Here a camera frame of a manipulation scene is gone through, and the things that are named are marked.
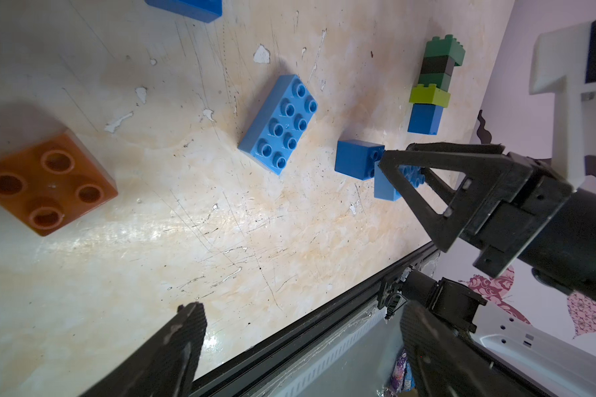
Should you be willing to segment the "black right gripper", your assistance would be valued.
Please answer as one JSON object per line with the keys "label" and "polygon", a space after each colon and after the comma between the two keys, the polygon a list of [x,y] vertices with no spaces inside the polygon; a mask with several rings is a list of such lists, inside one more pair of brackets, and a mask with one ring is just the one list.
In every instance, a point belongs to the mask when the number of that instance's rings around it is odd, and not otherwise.
{"label": "black right gripper", "polygon": [[[442,251],[462,237],[479,249],[474,267],[502,274],[536,238],[574,187],[549,165],[504,145],[413,143],[386,151],[380,169],[400,192],[426,233]],[[418,166],[427,185],[446,204],[437,213],[401,172]]]}

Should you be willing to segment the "blue small lego brick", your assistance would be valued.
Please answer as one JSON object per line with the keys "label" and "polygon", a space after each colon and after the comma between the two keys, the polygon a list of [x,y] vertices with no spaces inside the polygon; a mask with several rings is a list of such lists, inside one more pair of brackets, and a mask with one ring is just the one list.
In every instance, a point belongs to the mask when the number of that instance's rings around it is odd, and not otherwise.
{"label": "blue small lego brick", "polygon": [[385,146],[361,140],[337,142],[334,170],[356,178],[370,180],[375,175],[375,164],[382,159]]}

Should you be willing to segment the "light blue long lego brick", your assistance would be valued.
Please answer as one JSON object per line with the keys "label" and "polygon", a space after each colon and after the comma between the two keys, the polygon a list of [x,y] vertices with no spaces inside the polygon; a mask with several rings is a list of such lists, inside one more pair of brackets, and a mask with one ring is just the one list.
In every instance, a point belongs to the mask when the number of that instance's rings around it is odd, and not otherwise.
{"label": "light blue long lego brick", "polygon": [[297,75],[280,76],[238,150],[281,175],[318,108],[315,97]]}

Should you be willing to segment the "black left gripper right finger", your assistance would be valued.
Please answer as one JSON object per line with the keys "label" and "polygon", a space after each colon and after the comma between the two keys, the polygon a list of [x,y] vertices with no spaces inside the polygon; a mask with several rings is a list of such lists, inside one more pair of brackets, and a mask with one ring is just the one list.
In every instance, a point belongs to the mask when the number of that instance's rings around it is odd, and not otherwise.
{"label": "black left gripper right finger", "polygon": [[420,396],[550,396],[513,367],[463,340],[421,304],[404,305],[403,345]]}

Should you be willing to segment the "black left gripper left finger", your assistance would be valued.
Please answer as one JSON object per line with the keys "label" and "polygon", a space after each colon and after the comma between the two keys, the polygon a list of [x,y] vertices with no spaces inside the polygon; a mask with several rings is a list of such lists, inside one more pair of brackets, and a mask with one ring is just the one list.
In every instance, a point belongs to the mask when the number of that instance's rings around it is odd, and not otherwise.
{"label": "black left gripper left finger", "polygon": [[200,361],[207,319],[201,302],[177,314],[84,396],[187,396]]}

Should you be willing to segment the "lime green lego brick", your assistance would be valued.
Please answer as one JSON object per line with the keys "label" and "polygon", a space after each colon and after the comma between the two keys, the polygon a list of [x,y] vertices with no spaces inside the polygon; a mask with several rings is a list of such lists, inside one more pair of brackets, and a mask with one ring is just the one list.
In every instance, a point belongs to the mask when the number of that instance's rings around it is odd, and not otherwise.
{"label": "lime green lego brick", "polygon": [[417,84],[412,88],[409,102],[411,104],[431,104],[446,109],[450,103],[450,93],[438,88],[435,84]]}

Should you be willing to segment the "brown square lego brick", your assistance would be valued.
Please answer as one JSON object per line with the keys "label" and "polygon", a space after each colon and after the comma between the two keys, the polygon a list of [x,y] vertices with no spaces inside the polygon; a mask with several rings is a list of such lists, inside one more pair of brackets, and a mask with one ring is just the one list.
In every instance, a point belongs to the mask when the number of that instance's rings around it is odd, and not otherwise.
{"label": "brown square lego brick", "polygon": [[70,129],[0,158],[0,205],[45,237],[119,195]]}

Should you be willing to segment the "blue square lego brick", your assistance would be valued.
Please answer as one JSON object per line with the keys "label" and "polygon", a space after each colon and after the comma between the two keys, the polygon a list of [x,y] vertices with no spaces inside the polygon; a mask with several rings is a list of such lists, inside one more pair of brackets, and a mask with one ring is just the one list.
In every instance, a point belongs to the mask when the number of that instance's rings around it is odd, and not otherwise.
{"label": "blue square lego brick", "polygon": [[145,3],[205,23],[211,23],[223,15],[221,0],[146,0]]}

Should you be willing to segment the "small dark green lego brick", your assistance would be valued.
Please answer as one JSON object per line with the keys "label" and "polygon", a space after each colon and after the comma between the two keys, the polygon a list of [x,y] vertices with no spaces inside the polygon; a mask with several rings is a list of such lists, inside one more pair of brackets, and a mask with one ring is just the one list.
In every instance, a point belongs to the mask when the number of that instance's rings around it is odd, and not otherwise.
{"label": "small dark green lego brick", "polygon": [[425,44],[425,58],[448,56],[453,59],[456,66],[462,66],[465,59],[464,46],[451,34],[444,38],[434,36]]}

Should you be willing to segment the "black small lego brick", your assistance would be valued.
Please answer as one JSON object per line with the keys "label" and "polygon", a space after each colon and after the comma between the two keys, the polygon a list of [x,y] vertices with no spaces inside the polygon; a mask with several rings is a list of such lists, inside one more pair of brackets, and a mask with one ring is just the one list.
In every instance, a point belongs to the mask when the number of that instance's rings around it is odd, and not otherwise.
{"label": "black small lego brick", "polygon": [[455,60],[450,56],[425,57],[422,61],[421,74],[447,74],[452,76]]}

